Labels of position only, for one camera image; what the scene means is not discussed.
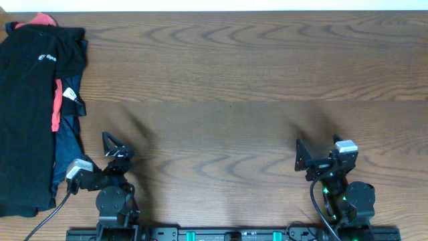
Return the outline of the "black polo shirt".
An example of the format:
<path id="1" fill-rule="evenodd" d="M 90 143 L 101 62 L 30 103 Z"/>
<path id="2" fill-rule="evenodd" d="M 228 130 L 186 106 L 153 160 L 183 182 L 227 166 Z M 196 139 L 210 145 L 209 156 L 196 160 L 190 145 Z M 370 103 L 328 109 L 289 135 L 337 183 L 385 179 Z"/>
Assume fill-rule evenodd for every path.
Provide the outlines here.
<path id="1" fill-rule="evenodd" d="M 52 209 L 56 79 L 83 74 L 81 27 L 29 24 L 1 43 L 1 215 L 32 218 Z"/>

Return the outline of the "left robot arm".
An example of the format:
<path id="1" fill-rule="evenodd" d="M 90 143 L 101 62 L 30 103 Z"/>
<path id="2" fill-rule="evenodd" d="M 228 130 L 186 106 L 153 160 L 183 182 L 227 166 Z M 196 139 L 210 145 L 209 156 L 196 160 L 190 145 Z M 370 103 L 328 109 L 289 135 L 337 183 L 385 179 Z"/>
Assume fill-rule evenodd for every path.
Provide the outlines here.
<path id="1" fill-rule="evenodd" d="M 134 197 L 135 187 L 125 178 L 132 167 L 134 151 L 109 132 L 102 133 L 104 155 L 112 160 L 104 169 L 79 171 L 79 188 L 97 191 L 99 211 L 97 240 L 137 240 L 140 230 L 136 221 L 140 210 Z"/>

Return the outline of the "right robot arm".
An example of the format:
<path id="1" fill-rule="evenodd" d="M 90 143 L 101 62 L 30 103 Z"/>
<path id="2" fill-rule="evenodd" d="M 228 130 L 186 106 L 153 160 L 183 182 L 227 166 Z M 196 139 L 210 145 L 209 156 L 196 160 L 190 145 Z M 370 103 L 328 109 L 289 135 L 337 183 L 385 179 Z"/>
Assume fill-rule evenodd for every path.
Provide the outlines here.
<path id="1" fill-rule="evenodd" d="M 373 239 L 370 219 L 375 215 L 375 189 L 346 176 L 356 167 L 358 146 L 339 135 L 332 136 L 334 148 L 324 159 L 313 159 L 301 139 L 296 140 L 295 171 L 305 171 L 310 199 L 325 225 L 318 240 Z"/>

